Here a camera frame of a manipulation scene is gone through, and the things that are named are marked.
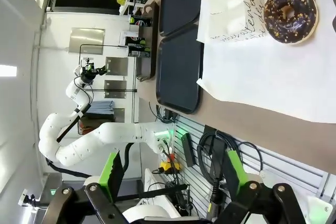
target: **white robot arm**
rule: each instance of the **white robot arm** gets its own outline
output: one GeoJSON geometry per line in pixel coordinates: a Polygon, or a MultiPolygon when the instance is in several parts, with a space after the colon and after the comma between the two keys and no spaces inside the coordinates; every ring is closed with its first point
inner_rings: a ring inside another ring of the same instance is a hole
{"type": "Polygon", "coordinates": [[[53,113],[42,125],[38,145],[40,152],[53,162],[71,166],[84,160],[106,144],[146,142],[158,154],[165,150],[164,141],[169,142],[172,137],[172,124],[161,122],[104,123],[67,146],[59,144],[61,130],[68,125],[68,130],[72,128],[90,107],[91,96],[83,88],[92,84],[96,75],[102,75],[102,72],[98,73],[99,71],[97,72],[92,66],[93,64],[88,65],[87,63],[82,73],[66,89],[66,95],[78,107],[70,115],[53,113]]]}

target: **screw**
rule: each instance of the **screw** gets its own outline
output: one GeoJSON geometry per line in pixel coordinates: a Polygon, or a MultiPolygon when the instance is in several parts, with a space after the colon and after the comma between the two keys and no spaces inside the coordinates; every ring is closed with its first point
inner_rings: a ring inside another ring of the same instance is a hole
{"type": "Polygon", "coordinates": [[[284,187],[284,186],[279,186],[279,187],[278,187],[278,190],[279,190],[280,192],[283,192],[283,191],[285,190],[285,187],[284,187]]]}
{"type": "Polygon", "coordinates": [[[251,188],[252,190],[257,189],[257,185],[254,184],[254,183],[252,183],[252,184],[250,184],[250,188],[251,188]]]}

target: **donut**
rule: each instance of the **donut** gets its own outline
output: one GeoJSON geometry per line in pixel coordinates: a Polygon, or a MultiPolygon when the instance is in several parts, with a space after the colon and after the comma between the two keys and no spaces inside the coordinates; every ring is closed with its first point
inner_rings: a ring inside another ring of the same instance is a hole
{"type": "Polygon", "coordinates": [[[267,0],[266,29],[281,43],[297,44],[308,39],[318,23],[314,0],[267,0]]]}

